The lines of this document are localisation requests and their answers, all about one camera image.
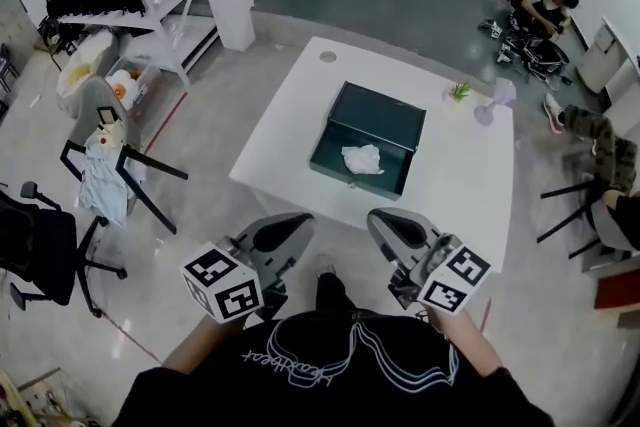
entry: office chair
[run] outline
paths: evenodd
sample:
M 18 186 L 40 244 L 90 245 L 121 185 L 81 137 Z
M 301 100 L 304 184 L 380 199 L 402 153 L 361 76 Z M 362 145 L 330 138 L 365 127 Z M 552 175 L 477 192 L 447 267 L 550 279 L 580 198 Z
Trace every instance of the office chair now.
M 11 284 L 11 297 L 18 308 L 26 309 L 28 301 L 53 301 L 61 306 L 69 304 L 76 274 L 94 317 L 102 311 L 96 308 L 89 293 L 86 267 L 115 273 L 119 279 L 127 271 L 87 260 L 91 238 L 101 221 L 93 219 L 89 230 L 76 245 L 75 218 L 63 212 L 60 205 L 38 192 L 34 182 L 22 186 L 20 196 L 36 199 L 51 209 L 23 204 L 0 192 L 0 268 L 13 272 L 40 289 L 42 294 L 26 294 Z

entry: dark green box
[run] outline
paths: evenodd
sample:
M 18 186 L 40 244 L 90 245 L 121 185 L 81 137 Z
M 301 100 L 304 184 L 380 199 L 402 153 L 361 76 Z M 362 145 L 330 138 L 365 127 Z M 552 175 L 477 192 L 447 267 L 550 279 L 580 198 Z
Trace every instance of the dark green box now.
M 398 199 L 418 149 L 425 115 L 423 109 L 345 82 L 310 166 L 343 182 Z M 343 146 L 367 144 L 380 150 L 381 175 L 354 175 L 344 163 Z

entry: white tissue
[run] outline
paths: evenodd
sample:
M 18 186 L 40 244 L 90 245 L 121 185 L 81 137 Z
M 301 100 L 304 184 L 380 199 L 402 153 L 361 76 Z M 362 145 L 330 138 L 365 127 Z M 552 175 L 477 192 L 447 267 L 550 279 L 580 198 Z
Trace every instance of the white tissue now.
M 343 146 L 344 163 L 354 175 L 381 175 L 380 150 L 373 144 L 362 148 L 357 146 Z

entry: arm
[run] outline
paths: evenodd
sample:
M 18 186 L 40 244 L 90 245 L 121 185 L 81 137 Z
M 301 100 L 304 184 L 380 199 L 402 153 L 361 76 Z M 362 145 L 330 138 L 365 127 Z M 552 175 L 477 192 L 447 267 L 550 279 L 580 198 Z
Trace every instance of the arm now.
M 538 13 L 538 11 L 536 11 L 536 8 L 533 7 L 536 2 L 536 0 L 522 0 L 520 6 L 533 18 L 538 20 L 550 35 L 553 35 L 556 32 L 555 25 L 553 25 L 549 20 L 547 20 L 540 13 Z
M 246 317 L 218 324 L 205 315 L 196 328 L 176 347 L 162 364 L 163 368 L 190 374 L 222 341 L 242 331 Z
M 493 374 L 502 367 L 498 353 L 463 310 L 457 315 L 442 313 L 429 308 L 429 321 L 444 334 L 482 377 Z

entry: person sitting on floor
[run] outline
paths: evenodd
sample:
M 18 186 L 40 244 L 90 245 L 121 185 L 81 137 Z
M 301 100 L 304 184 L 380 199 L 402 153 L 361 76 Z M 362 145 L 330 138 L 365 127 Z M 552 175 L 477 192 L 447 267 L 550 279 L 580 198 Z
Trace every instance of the person sitting on floor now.
M 551 93 L 547 93 L 542 107 L 554 133 L 560 134 L 566 129 L 577 136 L 595 140 L 595 175 L 601 182 L 602 202 L 609 208 L 611 217 L 629 243 L 640 250 L 640 197 L 629 195 L 636 179 L 638 146 L 616 137 L 609 118 L 574 105 L 562 109 Z
M 570 22 L 569 9 L 580 0 L 510 0 L 514 9 L 511 24 L 515 29 L 550 38 L 562 32 Z

